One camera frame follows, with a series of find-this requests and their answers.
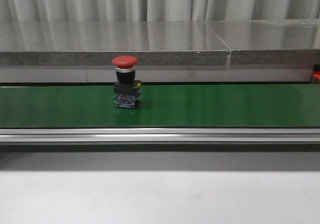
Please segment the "grey granite slab right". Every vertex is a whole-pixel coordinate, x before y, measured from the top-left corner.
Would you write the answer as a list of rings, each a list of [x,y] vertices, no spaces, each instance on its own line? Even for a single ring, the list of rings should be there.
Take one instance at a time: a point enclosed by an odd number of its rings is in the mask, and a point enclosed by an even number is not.
[[[205,21],[226,45],[231,65],[317,65],[319,19]]]

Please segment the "red mushroom push button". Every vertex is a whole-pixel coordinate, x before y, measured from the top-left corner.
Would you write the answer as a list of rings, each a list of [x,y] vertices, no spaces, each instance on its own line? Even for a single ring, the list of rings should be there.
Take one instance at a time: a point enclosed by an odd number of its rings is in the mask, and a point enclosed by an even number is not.
[[[134,56],[118,56],[112,59],[116,66],[117,82],[113,88],[115,107],[136,109],[140,104],[141,81],[135,80],[135,65],[139,60]]]

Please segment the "aluminium conveyor frame rail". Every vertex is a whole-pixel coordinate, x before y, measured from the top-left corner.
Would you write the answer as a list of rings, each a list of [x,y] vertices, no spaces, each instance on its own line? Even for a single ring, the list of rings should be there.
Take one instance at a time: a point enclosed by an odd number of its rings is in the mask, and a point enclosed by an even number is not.
[[[4,142],[302,142],[318,143],[318,128],[2,129]]]

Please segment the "grey granite slab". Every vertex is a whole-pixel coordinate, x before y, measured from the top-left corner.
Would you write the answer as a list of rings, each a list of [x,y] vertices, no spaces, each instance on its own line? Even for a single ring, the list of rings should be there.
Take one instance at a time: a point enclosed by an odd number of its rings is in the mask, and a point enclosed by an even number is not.
[[[228,49],[200,21],[3,21],[2,66],[225,65]]]
[[[319,19],[205,21],[226,45],[231,65],[317,65]]]

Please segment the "grey granite slab left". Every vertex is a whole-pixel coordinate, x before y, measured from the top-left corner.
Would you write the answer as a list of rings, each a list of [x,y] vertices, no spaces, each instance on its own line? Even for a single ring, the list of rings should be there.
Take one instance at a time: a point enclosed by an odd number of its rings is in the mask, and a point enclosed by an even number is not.
[[[200,21],[3,21],[2,66],[225,65],[228,49]]]

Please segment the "red plastic tray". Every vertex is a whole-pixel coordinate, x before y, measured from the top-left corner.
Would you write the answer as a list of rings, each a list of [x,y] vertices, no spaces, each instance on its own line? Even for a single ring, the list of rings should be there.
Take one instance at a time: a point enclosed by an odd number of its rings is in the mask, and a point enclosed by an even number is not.
[[[312,84],[320,84],[320,71],[314,71],[311,79]]]

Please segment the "green conveyor belt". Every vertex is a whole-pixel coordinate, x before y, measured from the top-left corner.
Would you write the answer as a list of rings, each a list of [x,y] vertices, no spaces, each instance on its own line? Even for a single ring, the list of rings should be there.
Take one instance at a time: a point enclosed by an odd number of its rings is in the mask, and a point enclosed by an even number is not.
[[[0,90],[2,128],[318,127],[312,84],[144,85],[137,109],[116,108],[112,86]]]

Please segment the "grey curtain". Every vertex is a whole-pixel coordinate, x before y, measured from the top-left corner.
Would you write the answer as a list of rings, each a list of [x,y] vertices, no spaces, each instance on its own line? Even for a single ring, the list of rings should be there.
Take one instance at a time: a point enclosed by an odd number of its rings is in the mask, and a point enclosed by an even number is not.
[[[0,0],[2,21],[319,18],[320,0]]]

